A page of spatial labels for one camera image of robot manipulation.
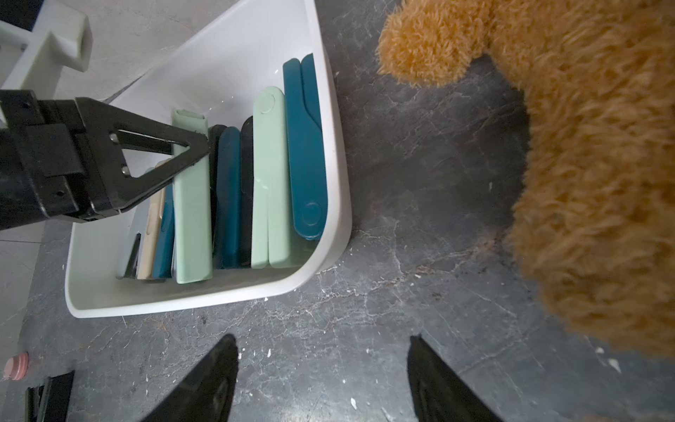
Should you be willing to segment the grey pliers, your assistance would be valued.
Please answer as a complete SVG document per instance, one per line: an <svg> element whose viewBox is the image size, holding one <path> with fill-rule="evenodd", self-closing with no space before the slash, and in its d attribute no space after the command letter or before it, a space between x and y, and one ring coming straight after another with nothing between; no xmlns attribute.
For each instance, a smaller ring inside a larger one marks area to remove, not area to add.
<svg viewBox="0 0 675 422"><path fill-rule="evenodd" d="M138 258L142 249L149 217L149 200L135 207L128 235L122 244L121 255L118 260L116 277L118 280L136 278Z"/></svg>

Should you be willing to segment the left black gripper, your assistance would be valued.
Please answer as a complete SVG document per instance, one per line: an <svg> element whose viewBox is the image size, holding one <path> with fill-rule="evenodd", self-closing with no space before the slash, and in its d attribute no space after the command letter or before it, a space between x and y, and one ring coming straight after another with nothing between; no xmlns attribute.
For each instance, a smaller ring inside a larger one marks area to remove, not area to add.
<svg viewBox="0 0 675 422"><path fill-rule="evenodd" d="M103 213L132 209L210 153L205 135L91 98L38 100L33 91L3 90L1 111L3 222L91 216L79 135L102 184L95 204Z"/></svg>

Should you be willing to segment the teal pliers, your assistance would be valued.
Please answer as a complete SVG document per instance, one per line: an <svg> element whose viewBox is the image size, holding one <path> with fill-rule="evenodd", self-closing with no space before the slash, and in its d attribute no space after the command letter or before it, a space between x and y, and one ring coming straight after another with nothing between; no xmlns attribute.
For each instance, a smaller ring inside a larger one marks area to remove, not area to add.
<svg viewBox="0 0 675 422"><path fill-rule="evenodd" d="M237 128L218 125L216 135L214 266L237 268L241 235L241 133Z"/></svg>
<svg viewBox="0 0 675 422"><path fill-rule="evenodd" d="M173 187L165 188L165 203L160 232L156 244L156 256L153 264L152 278L155 280L169 279L172 277L172 260L175 237L175 210Z"/></svg>

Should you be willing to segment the light green pliers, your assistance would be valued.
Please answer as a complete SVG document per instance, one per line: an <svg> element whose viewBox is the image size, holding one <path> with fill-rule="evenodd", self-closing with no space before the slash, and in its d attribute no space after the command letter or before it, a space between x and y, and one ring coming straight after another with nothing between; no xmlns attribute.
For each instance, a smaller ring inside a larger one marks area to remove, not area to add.
<svg viewBox="0 0 675 422"><path fill-rule="evenodd" d="M209 156L174 178L175 278L179 284L213 276Z"/></svg>
<svg viewBox="0 0 675 422"><path fill-rule="evenodd" d="M293 223L286 104L281 89L265 88L253 105L251 267L298 267L305 241Z"/></svg>

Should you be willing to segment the dark teal pliers floor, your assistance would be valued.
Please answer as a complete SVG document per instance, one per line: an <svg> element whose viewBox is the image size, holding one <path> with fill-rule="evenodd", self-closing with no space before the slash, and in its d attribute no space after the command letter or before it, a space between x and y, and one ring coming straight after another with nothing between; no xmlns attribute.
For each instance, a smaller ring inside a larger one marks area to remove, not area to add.
<svg viewBox="0 0 675 422"><path fill-rule="evenodd" d="M323 235L328 193L314 56L283 64L291 201L295 230L316 241Z"/></svg>

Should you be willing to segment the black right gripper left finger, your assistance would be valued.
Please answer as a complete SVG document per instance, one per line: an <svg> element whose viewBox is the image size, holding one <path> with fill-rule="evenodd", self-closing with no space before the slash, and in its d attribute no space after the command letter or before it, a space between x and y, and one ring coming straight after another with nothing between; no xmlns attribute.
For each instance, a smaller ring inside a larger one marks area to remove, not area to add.
<svg viewBox="0 0 675 422"><path fill-rule="evenodd" d="M226 421L239 368L236 337L227 334L193 367L146 421Z"/></svg>

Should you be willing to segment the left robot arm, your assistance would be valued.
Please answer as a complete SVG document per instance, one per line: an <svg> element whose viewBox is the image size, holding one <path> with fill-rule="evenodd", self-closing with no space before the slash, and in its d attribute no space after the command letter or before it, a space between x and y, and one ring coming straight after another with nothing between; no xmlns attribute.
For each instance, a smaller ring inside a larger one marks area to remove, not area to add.
<svg viewBox="0 0 675 422"><path fill-rule="evenodd" d="M1 228L117 216L207 158L205 135L92 98L3 90Z"/></svg>

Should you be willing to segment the beige wooden pliers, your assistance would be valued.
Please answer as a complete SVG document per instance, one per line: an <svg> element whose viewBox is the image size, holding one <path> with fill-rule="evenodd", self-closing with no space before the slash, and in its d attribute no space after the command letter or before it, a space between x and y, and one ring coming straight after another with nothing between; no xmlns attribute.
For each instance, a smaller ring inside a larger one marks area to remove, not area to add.
<svg viewBox="0 0 675 422"><path fill-rule="evenodd" d="M139 252L136 276L139 280L150 280L156 256L156 246L163 219L165 189L159 190L149 198L149 210L142 249Z"/></svg>

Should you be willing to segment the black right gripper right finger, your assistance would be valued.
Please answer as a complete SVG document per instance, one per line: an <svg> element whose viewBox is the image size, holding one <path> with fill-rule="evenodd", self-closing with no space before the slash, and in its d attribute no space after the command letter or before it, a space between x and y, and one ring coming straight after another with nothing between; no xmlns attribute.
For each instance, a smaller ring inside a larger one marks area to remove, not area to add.
<svg viewBox="0 0 675 422"><path fill-rule="evenodd" d="M421 336L410 341L407 373L418 420L502 421Z"/></svg>

